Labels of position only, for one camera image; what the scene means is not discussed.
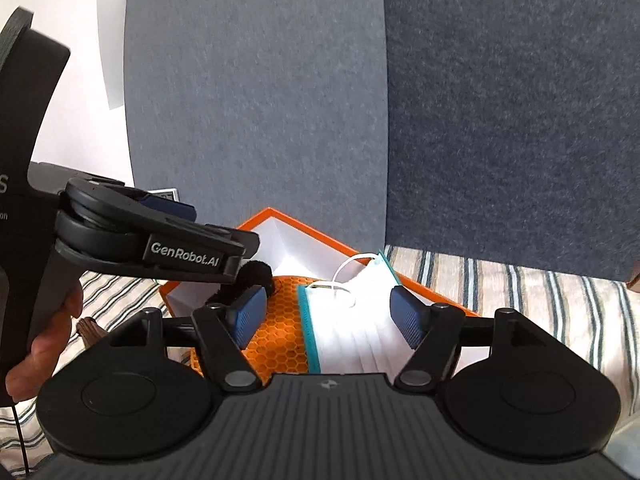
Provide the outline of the person's left hand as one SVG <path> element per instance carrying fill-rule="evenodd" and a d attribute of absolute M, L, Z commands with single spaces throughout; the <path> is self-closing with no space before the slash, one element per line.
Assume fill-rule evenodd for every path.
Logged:
<path fill-rule="evenodd" d="M 84 293 L 76 283 L 46 329 L 32 342 L 29 355 L 6 375 L 6 391 L 15 403 L 34 398 L 52 376 L 70 339 L 73 318 L 80 317 L 83 304 Z"/>

